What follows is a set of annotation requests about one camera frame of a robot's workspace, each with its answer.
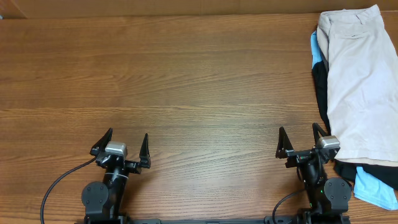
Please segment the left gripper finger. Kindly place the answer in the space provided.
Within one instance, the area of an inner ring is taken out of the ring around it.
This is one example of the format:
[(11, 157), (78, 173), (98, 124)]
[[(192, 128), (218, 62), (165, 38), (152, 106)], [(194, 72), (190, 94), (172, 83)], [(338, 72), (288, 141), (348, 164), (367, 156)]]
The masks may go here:
[(98, 140), (90, 149), (90, 155), (98, 156), (100, 152), (105, 151), (106, 146), (111, 141), (112, 135), (113, 129), (109, 128), (104, 136), (100, 140)]
[(150, 169), (151, 167), (151, 159), (150, 159), (150, 152), (149, 152), (149, 136), (146, 133), (144, 136), (144, 140), (142, 142), (141, 150), (139, 153), (140, 158), (140, 166), (142, 168)]

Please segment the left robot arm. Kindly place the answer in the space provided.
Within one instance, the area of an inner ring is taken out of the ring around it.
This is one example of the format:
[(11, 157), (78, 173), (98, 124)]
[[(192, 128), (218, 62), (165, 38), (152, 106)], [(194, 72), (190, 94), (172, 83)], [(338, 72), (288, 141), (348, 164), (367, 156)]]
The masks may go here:
[(85, 223), (129, 223), (129, 216), (120, 211), (129, 175), (140, 174), (142, 169), (151, 167), (147, 134), (142, 142), (139, 161), (130, 161), (126, 159), (127, 146), (123, 142), (112, 141), (112, 133), (113, 130), (108, 129), (90, 150), (96, 165), (105, 173), (101, 182), (89, 183), (81, 193)]

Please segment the beige shorts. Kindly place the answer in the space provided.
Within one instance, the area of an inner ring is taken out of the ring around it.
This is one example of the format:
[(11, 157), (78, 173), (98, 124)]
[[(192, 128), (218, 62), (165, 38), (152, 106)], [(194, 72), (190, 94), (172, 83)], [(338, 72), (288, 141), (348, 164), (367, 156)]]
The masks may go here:
[(321, 13), (317, 41), (336, 159), (397, 166), (397, 53), (378, 6)]

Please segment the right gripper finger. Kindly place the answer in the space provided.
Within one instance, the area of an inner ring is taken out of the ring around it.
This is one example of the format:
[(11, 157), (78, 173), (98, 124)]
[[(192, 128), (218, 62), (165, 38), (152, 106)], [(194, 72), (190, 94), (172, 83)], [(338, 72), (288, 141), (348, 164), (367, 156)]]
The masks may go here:
[(328, 133), (324, 131), (323, 128), (318, 123), (313, 123), (312, 129), (313, 129), (313, 137), (315, 140), (315, 144), (318, 142), (318, 140), (321, 137), (328, 136)]
[(278, 139), (277, 149), (275, 152), (275, 157), (278, 159), (288, 158), (293, 152), (294, 152), (293, 146), (290, 142), (290, 139), (284, 127), (280, 127), (279, 139)]

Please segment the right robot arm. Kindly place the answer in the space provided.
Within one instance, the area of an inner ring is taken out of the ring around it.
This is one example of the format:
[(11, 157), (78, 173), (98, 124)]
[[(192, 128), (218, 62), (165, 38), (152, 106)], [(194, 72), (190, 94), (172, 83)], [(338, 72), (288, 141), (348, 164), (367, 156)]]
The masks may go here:
[[(332, 161), (340, 150), (340, 142), (335, 136), (328, 136), (318, 123), (312, 124), (315, 145), (308, 150), (295, 151), (283, 127), (279, 128), (278, 145), (275, 157), (286, 159), (287, 168), (295, 168), (297, 176), (303, 182), (303, 189), (281, 199), (272, 211), (272, 223), (292, 224), (345, 224), (352, 185), (340, 177), (329, 178), (324, 164)], [(277, 216), (279, 206), (289, 198), (305, 192), (309, 208), (301, 208), (295, 216)]]

